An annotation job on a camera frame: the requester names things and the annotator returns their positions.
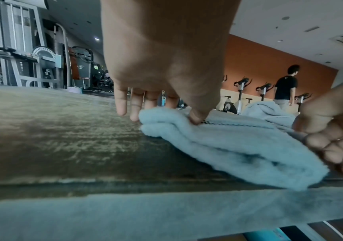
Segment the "white towel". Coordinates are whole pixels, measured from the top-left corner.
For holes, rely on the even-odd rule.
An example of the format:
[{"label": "white towel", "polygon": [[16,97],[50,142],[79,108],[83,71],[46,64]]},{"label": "white towel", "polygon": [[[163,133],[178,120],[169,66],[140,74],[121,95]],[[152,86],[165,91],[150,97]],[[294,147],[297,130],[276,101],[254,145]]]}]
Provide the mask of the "white towel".
[{"label": "white towel", "polygon": [[266,121],[214,110],[196,126],[186,116],[187,111],[162,107],[142,110],[141,130],[251,183],[299,191],[328,173],[307,147]]},{"label": "white towel", "polygon": [[282,111],[273,101],[259,101],[249,104],[241,115],[271,122],[284,131],[293,131],[292,124],[296,118],[293,114]]}]

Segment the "man in black shirt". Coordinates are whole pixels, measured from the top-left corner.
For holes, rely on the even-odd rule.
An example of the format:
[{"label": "man in black shirt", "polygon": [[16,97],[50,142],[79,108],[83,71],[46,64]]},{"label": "man in black shirt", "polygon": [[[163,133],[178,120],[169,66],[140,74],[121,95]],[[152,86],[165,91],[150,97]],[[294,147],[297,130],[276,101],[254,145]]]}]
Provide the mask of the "man in black shirt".
[{"label": "man in black shirt", "polygon": [[294,77],[300,70],[300,66],[295,64],[288,68],[288,75],[279,79],[275,85],[275,99],[273,100],[286,111],[288,105],[295,102],[297,79]]}]

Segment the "worn wooden tabletop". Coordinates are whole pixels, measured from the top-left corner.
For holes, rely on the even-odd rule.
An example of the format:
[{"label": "worn wooden tabletop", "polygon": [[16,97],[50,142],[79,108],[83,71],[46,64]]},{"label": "worn wooden tabletop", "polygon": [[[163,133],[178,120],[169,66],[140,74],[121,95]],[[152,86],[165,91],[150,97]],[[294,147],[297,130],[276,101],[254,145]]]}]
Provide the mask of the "worn wooden tabletop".
[{"label": "worn wooden tabletop", "polygon": [[144,136],[138,123],[116,115],[112,99],[0,87],[0,198],[68,195],[65,184],[73,195],[268,188]]}]

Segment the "white ceiling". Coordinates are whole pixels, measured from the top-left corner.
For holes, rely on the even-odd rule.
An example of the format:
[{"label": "white ceiling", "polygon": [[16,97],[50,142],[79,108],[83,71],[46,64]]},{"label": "white ceiling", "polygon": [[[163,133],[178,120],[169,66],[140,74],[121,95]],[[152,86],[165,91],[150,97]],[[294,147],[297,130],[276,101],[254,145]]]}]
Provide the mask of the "white ceiling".
[{"label": "white ceiling", "polygon": [[[99,0],[48,2],[56,20],[103,53],[102,41],[94,40],[102,38]],[[330,40],[343,34],[343,0],[243,0],[234,23],[233,35],[343,70],[343,46]]]}]

